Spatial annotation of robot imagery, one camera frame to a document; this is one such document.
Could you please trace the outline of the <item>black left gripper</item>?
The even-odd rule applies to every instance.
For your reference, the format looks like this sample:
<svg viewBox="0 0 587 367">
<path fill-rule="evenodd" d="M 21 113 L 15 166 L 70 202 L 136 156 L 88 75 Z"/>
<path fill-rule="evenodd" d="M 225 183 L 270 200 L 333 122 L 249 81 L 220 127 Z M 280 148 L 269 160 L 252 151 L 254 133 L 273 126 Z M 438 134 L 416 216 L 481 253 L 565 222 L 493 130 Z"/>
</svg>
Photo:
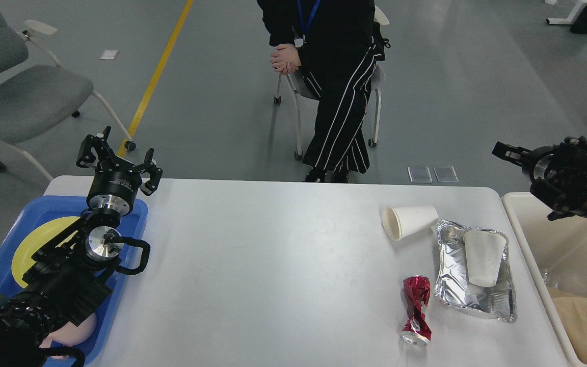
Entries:
<svg viewBox="0 0 587 367">
<path fill-rule="evenodd" d="M 137 192 L 140 189 L 149 197 L 157 190 L 163 169 L 153 159 L 154 148 L 149 148 L 144 161 L 131 167 L 129 172 L 121 170 L 121 158 L 116 156 L 108 144 L 111 126 L 96 135 L 86 135 L 81 143 L 75 165 L 95 170 L 93 183 L 87 197 L 90 209 L 111 209 L 121 216 L 133 211 Z M 147 181 L 141 175 L 149 174 Z"/>
</svg>

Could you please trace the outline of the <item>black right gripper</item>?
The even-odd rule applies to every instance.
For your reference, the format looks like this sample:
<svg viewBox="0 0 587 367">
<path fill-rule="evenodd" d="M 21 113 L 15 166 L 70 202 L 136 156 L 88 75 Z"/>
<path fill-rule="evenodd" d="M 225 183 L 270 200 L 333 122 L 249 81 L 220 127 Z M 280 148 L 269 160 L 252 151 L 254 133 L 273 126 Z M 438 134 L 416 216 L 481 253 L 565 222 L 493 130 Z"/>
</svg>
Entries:
<svg viewBox="0 0 587 367">
<path fill-rule="evenodd" d="M 530 151 L 526 148 L 511 146 L 498 141 L 492 149 L 492 154 L 514 165 L 529 165 L 529 180 L 534 182 L 538 178 L 544 178 L 557 148 L 558 146 L 543 146 Z"/>
</svg>

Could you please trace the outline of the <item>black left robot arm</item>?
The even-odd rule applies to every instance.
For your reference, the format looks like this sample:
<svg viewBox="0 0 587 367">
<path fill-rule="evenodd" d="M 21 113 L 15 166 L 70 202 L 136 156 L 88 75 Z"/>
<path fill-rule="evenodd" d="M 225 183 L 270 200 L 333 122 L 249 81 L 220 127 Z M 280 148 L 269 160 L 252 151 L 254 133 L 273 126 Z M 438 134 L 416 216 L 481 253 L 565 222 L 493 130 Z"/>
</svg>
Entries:
<svg viewBox="0 0 587 367">
<path fill-rule="evenodd" d="M 153 149 L 139 165 L 117 156 L 108 145 L 110 131 L 84 137 L 77 156 L 78 167 L 95 170 L 88 207 L 33 253 L 34 265 L 23 275 L 26 287 L 0 307 L 0 366 L 42 366 L 53 356 L 84 365 L 79 348 L 42 342 L 93 314 L 112 294 L 105 283 L 112 274 L 133 276 L 147 266 L 150 245 L 124 237 L 117 227 L 133 211 L 138 191 L 150 196 L 157 190 L 163 171 L 153 161 Z"/>
</svg>

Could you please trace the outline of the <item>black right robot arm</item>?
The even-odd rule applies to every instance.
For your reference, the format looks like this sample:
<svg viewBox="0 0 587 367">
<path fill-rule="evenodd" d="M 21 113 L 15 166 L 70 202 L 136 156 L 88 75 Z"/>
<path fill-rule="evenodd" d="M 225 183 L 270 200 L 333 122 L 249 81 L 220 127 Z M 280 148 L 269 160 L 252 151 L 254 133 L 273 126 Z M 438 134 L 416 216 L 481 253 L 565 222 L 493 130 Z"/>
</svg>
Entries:
<svg viewBox="0 0 587 367">
<path fill-rule="evenodd" d="M 566 137 L 534 150 L 496 142 L 492 154 L 521 167 L 529 192 L 551 209 L 548 220 L 587 218 L 587 138 Z"/>
</svg>

